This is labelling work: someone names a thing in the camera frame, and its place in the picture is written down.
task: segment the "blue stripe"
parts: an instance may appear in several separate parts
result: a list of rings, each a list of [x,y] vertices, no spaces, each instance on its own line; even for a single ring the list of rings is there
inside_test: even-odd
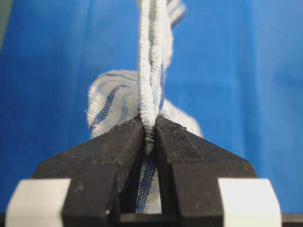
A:
[[[116,124],[122,124],[122,122],[125,121],[126,115],[128,114],[128,108],[126,105],[126,101],[131,94],[133,94],[133,93],[127,93],[126,95],[123,96],[122,106],[121,106],[121,109],[122,109],[121,116]]]
[[[123,74],[113,74],[113,73],[107,73],[105,76],[109,76],[109,77],[115,77],[115,76],[118,76],[118,77],[123,77],[125,79],[128,79],[128,80],[131,80],[131,81],[137,81],[136,79],[131,79]]]
[[[164,103],[164,70],[163,70],[163,64],[161,65],[160,87],[161,87],[161,98],[160,98],[160,103],[159,103],[159,110],[162,109],[163,103]]]
[[[103,89],[103,87],[105,87],[105,85],[109,82],[115,82],[114,80],[110,80],[110,81],[103,81],[103,82],[100,82],[96,87],[95,89],[93,90],[93,96],[90,98],[90,101],[93,102],[95,101],[95,98],[96,96],[99,95],[100,91]]]
[[[115,98],[115,94],[117,92],[117,90],[121,87],[129,87],[125,84],[119,85],[117,87],[115,87],[109,94],[109,96],[107,97],[106,100],[106,104],[103,107],[103,109],[97,114],[97,116],[95,117],[94,121],[92,122],[92,124],[90,125],[89,129],[90,129],[90,133],[92,133],[92,131],[94,130],[94,128],[101,122],[104,120],[104,118],[106,118],[106,116],[108,115],[109,109],[113,103],[113,100]]]
[[[173,15],[173,13],[178,10],[179,8],[181,8],[184,5],[184,3],[182,1],[179,2],[179,4],[177,4],[174,9],[172,9],[172,11],[169,13],[169,20],[171,19],[171,16]],[[177,16],[177,18],[174,21],[170,22],[170,27],[174,28],[185,16],[186,10],[184,10],[183,12],[180,13],[180,15]]]
[[[150,154],[145,155],[146,169],[143,179],[140,182],[140,190],[137,197],[136,213],[143,213],[146,204],[147,196],[151,188],[152,178],[156,171],[156,154],[155,151],[151,151]]]
[[[131,76],[135,80],[138,80],[138,73],[137,71],[121,71],[123,74],[127,74],[128,76]]]

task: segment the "striped cloth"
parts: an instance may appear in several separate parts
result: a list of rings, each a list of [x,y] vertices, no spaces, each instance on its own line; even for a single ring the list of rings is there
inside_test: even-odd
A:
[[[168,0],[167,5],[163,7],[160,1],[164,2],[163,0],[138,1],[141,23],[140,35],[144,33],[142,26],[150,24],[147,27],[152,32],[159,26],[164,27],[162,38],[157,38],[156,34],[145,37],[148,40],[139,38],[139,59],[141,61],[139,60],[138,72],[112,70],[100,74],[89,89],[87,120],[91,138],[109,131],[116,124],[122,124],[138,114],[140,114],[143,121],[145,134],[147,134],[147,147],[141,169],[137,213],[161,213],[158,173],[155,153],[152,149],[155,117],[162,114],[165,118],[186,127],[191,133],[202,137],[202,132],[196,120],[176,108],[167,99],[164,99],[165,71],[170,64],[173,53],[171,27],[175,26],[183,18],[185,6],[180,0]],[[160,10],[159,7],[165,9],[165,14],[163,12],[160,13],[160,15],[164,15],[162,17],[164,20],[160,20],[161,23],[155,22],[157,14],[155,8]],[[143,14],[146,12],[143,11],[146,8],[148,8],[148,13],[145,16],[148,16],[148,19],[145,21]],[[153,51],[156,54],[160,53],[160,58],[152,56]],[[156,65],[150,65],[151,62],[156,62]]]

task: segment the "white block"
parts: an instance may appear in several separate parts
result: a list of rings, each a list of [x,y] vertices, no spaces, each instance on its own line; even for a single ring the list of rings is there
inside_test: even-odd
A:
[[[6,227],[63,227],[61,211],[70,179],[19,182],[9,201]]]
[[[224,227],[281,227],[281,211],[268,179],[218,178]]]

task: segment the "twisted cloth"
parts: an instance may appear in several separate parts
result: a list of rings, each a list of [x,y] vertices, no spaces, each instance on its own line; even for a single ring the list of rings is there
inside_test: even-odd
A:
[[[181,124],[202,137],[195,119],[164,98],[166,69],[173,53],[171,28],[184,16],[181,0],[138,0],[138,71],[102,73],[89,89],[87,120],[91,138],[140,114],[145,131],[145,157],[137,196],[137,213],[161,213],[158,173],[153,151],[157,115]]]

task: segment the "blue background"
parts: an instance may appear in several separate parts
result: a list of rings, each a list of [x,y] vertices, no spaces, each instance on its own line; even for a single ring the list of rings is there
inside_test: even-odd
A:
[[[187,0],[165,96],[303,212],[303,1]],[[0,211],[40,161],[89,139],[88,88],[137,68],[132,0],[15,0],[0,53]]]

